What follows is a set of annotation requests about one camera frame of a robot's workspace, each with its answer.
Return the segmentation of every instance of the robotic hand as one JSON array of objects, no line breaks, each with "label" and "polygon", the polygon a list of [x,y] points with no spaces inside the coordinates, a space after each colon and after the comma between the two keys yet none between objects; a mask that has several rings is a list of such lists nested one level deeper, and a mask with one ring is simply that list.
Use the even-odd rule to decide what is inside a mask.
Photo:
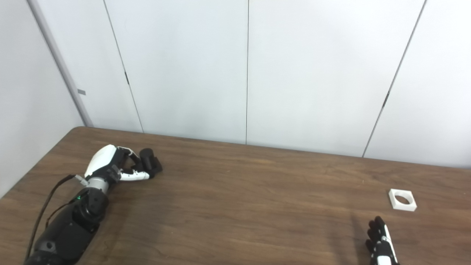
[{"label": "robotic hand", "polygon": [[369,223],[366,247],[371,253],[370,265],[400,265],[392,246],[386,223],[377,216]]},{"label": "robotic hand", "polygon": [[[124,169],[128,158],[134,162],[134,165],[130,169]],[[77,263],[105,217],[105,210],[109,203],[106,193],[110,186],[119,181],[153,178],[160,171],[162,171],[162,165],[149,148],[143,149],[139,157],[126,147],[107,145],[100,149],[90,161],[85,179],[79,177],[85,188],[69,203],[63,205],[62,211],[36,241],[31,256],[29,256],[30,247],[28,248],[24,264],[73,265]]]}]

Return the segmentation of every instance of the black cable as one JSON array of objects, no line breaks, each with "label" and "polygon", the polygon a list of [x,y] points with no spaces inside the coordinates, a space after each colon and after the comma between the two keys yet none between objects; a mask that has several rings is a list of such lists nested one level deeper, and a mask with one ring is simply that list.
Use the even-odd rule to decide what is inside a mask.
[{"label": "black cable", "polygon": [[28,249],[26,250],[26,256],[24,257],[24,261],[26,262],[26,260],[29,258],[30,256],[30,253],[31,253],[31,248],[32,248],[32,244],[34,243],[34,237],[36,236],[36,231],[38,230],[38,226],[39,226],[39,223],[41,221],[41,217],[42,215],[44,214],[44,210],[46,210],[46,207],[48,206],[49,204],[49,201],[51,200],[52,198],[52,195],[54,194],[54,192],[57,190],[57,188],[64,184],[64,182],[74,178],[75,175],[68,175],[67,177],[61,179],[55,186],[54,188],[52,188],[51,192],[49,193],[46,201],[44,202],[44,205],[42,206],[42,209],[41,211],[39,212],[39,216],[38,216],[38,219],[36,219],[36,223],[34,224],[34,227],[32,229],[32,233],[31,233],[31,238],[30,238],[30,241],[28,243]]},{"label": "black cable", "polygon": [[49,217],[46,219],[46,228],[49,226],[49,220],[51,220],[52,216],[57,213],[60,209],[66,207],[67,205],[71,204],[72,202],[68,202],[66,204],[63,204],[61,205],[59,208],[57,208],[56,210],[54,210],[54,212],[52,212],[51,215],[49,215]]}]

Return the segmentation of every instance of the black robotic finger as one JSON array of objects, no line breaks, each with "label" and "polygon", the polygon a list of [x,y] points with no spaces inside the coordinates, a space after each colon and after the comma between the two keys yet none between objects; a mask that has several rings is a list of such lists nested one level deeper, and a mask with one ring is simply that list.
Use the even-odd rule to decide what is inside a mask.
[{"label": "black robotic finger", "polygon": [[376,226],[380,230],[380,237],[386,236],[386,229],[385,229],[386,223],[383,221],[383,219],[380,216],[377,216],[374,219],[374,222],[376,223]]},{"label": "black robotic finger", "polygon": [[365,242],[365,245],[366,245],[366,248],[368,249],[368,251],[370,253],[374,253],[374,244],[373,241],[367,239],[366,242]]},{"label": "black robotic finger", "polygon": [[376,243],[376,242],[380,241],[380,239],[381,239],[381,237],[379,236],[377,230],[368,229],[368,231],[366,233],[370,237],[371,241],[373,241],[373,243]]},{"label": "black robotic finger", "polygon": [[371,220],[368,225],[370,226],[371,230],[375,230],[377,231],[378,230],[378,226],[376,225],[376,222]]},{"label": "black robotic finger", "polygon": [[142,149],[139,156],[141,157],[144,171],[149,174],[149,178],[153,178],[155,174],[162,171],[162,164],[160,164],[160,161],[155,157],[152,149]]}]

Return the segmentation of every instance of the white 3d printed part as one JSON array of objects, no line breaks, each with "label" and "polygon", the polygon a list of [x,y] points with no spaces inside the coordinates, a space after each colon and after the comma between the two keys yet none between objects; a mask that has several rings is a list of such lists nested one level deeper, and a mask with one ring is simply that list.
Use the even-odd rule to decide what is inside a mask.
[{"label": "white 3d printed part", "polygon": [[[396,199],[396,196],[404,197],[409,204],[404,204]],[[389,191],[389,199],[391,200],[392,208],[396,210],[403,210],[403,211],[415,211],[417,209],[417,204],[415,203],[414,197],[412,196],[412,192],[409,190],[396,190],[391,189]]]}]

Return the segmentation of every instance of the white connector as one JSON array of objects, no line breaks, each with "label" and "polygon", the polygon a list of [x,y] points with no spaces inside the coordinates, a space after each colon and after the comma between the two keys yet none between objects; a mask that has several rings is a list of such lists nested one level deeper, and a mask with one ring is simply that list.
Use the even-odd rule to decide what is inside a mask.
[{"label": "white connector", "polygon": [[75,175],[75,178],[78,179],[80,181],[80,184],[82,184],[83,186],[87,186],[89,184],[89,182],[82,178],[80,175]]}]

